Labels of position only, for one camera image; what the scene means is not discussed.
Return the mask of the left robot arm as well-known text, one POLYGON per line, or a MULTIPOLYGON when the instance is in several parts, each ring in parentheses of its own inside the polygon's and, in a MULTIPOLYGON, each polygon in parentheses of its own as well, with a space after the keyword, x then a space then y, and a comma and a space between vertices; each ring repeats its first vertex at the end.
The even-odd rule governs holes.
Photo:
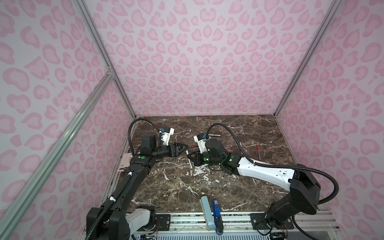
POLYGON ((130 240, 140 229, 155 232, 158 228, 156 210, 151 206, 139 206, 132 213, 127 209, 135 193, 155 164, 163 158, 178 157, 188 145, 169 143, 169 135, 144 133, 139 152, 126 168, 126 175, 111 196, 99 208, 91 208, 87 214, 87 240, 130 240))

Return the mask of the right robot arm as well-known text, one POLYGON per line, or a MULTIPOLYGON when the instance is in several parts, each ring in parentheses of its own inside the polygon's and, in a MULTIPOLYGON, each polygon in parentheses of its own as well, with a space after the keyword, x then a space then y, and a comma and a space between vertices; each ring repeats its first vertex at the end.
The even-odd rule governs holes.
POLYGON ((288 191, 286 196, 270 205, 259 223, 279 228, 298 213, 317 213, 321 186, 311 172, 276 168, 274 165, 248 160, 244 155, 228 152, 217 139, 201 139, 196 142, 199 149, 187 153, 194 166, 219 166, 228 175, 259 179, 288 191))

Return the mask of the red pen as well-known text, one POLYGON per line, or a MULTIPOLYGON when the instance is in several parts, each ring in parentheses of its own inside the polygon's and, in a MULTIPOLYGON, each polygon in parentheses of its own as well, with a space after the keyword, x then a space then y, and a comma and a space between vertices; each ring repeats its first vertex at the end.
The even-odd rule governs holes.
POLYGON ((259 161, 262 161, 261 152, 260 152, 260 145, 257 145, 257 150, 258 150, 259 161))

